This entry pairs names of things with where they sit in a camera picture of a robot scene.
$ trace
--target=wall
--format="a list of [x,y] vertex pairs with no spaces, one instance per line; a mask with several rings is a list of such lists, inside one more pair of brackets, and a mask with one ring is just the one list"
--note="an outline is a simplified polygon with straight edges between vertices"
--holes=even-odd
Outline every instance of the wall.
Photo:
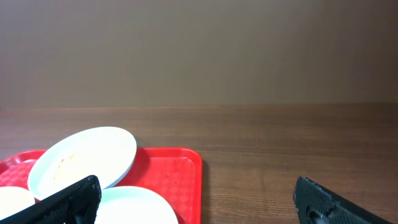
[[2,0],[0,107],[398,101],[398,1]]

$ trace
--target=brown wooden surface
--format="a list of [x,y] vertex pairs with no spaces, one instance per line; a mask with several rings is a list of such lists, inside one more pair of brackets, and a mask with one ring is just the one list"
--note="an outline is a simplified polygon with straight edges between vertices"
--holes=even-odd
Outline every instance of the brown wooden surface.
[[96,126],[197,150],[202,223],[298,223],[300,175],[398,223],[398,105],[2,110],[0,159]]

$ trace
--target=stained white plate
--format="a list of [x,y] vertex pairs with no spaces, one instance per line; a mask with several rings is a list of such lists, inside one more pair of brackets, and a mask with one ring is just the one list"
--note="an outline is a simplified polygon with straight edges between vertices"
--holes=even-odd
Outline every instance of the stained white plate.
[[48,196],[96,175],[101,189],[115,186],[129,171],[136,156],[136,140],[115,127],[88,129],[56,143],[34,164],[27,181],[35,198]]
[[142,187],[102,191],[95,224],[178,224],[172,207],[157,193]]
[[34,205],[35,198],[22,187],[0,187],[0,220]]

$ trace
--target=tabletop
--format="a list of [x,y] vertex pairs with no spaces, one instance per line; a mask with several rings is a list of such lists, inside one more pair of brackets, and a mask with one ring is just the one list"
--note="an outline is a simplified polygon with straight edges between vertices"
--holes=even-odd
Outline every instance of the tabletop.
[[397,104],[0,110],[0,160],[97,126],[198,151],[202,223],[298,223],[298,176],[398,223]]

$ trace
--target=beige wall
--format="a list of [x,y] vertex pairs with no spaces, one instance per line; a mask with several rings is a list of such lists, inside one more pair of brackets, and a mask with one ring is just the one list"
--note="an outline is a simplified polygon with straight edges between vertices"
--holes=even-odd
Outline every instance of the beige wall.
[[398,101],[397,43],[397,0],[2,0],[0,107]]

